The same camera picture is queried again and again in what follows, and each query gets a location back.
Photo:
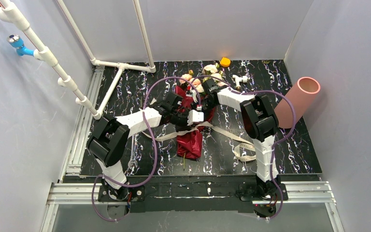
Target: pink cylinder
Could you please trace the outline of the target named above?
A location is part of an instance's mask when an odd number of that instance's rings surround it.
[[[301,77],[285,95],[295,108],[297,116],[295,124],[314,101],[320,90],[321,86],[315,79],[305,76]],[[280,128],[288,129],[292,127],[291,108],[285,100],[282,99],[274,111]]]

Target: robotic arm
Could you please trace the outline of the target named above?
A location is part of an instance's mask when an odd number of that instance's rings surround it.
[[[275,161],[270,162],[272,144],[278,128],[278,119],[268,97],[241,95],[233,92],[229,87],[218,86],[213,79],[203,82],[202,87],[207,96],[201,101],[201,105],[193,103],[190,112],[180,113],[179,108],[183,98],[173,92],[169,92],[164,100],[156,101],[143,111],[116,118],[109,118],[104,115],[99,120],[87,142],[87,148],[96,157],[103,174],[120,183],[127,181],[120,159],[128,138],[147,129],[143,119],[143,112],[152,128],[166,123],[187,127],[194,123],[202,122],[204,115],[208,115],[208,112],[214,107],[222,104],[241,112],[245,130],[253,139],[256,149],[257,185],[249,193],[240,193],[241,199],[251,201],[254,197],[266,198],[267,196],[274,196],[277,186],[271,179],[271,164],[273,167],[272,176],[278,185],[281,184]],[[106,185],[111,187],[111,192],[117,199],[124,199],[123,197],[127,192],[125,192],[125,188],[121,188],[120,185],[112,181],[105,181],[107,182]],[[259,215],[269,216],[269,214],[262,213]]]

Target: white wall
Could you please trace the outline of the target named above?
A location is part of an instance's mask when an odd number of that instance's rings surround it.
[[[283,59],[312,1],[140,0],[140,4],[154,59],[178,61],[222,56]],[[65,0],[65,4],[97,59],[147,61],[132,0]]]
[[[14,0],[43,42],[83,91],[91,65],[55,1]],[[18,57],[6,42],[26,37],[0,22],[0,231],[39,231],[51,182],[56,182],[79,107],[47,64]]]
[[[315,0],[285,62],[321,93],[306,113],[346,231],[371,231],[371,1]]]

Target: cylinder opening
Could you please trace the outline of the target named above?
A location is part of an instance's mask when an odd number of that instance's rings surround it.
[[[310,77],[300,78],[298,80],[298,86],[302,91],[309,94],[315,94],[321,89],[319,83],[315,79]]]

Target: black marble surface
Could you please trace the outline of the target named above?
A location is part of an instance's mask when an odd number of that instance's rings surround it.
[[[133,63],[135,65],[146,65],[144,63]],[[180,62],[156,62],[156,73],[145,73],[139,71],[125,71],[113,92],[105,113],[112,116],[122,116],[135,113],[139,110],[140,97],[145,97],[148,88],[158,79],[167,76],[181,76],[194,71],[194,76],[201,74],[205,65],[214,64],[214,61],[180,61]],[[238,76],[247,75],[249,83],[242,87],[245,91],[272,89],[286,94],[292,86],[282,60],[235,60],[228,68],[223,69],[226,80],[233,83],[233,74]],[[106,91],[113,81],[117,69],[106,67],[96,103],[100,105]],[[173,91],[175,85],[179,84],[174,80],[160,83],[150,94],[151,98],[162,98],[168,91]],[[275,107],[278,99],[270,95],[271,103]],[[218,106],[212,124],[219,126],[229,132],[250,141],[246,134],[241,119],[241,113],[226,107]],[[93,122],[91,131],[96,125]],[[156,136],[162,136],[174,132],[174,125],[168,124],[154,129]],[[281,129],[276,139],[284,136],[285,130]],[[256,172],[256,161],[239,162],[233,153],[238,142],[232,139],[204,129],[202,131],[202,154],[198,161],[186,159],[186,169],[183,170],[183,158],[176,156],[177,142],[175,139],[158,143],[158,166],[155,175],[253,175]],[[152,170],[153,150],[152,142],[143,134],[134,136],[134,146],[129,139],[125,154],[121,161],[126,175],[149,175]],[[137,167],[129,168],[131,150],[134,150]],[[254,152],[242,150],[242,155],[253,155]],[[282,174],[309,174],[322,173],[314,147],[309,137],[303,118],[297,123],[293,136],[276,147],[276,165]],[[100,166],[94,157],[86,150],[82,162],[82,176],[94,176],[101,173]]]

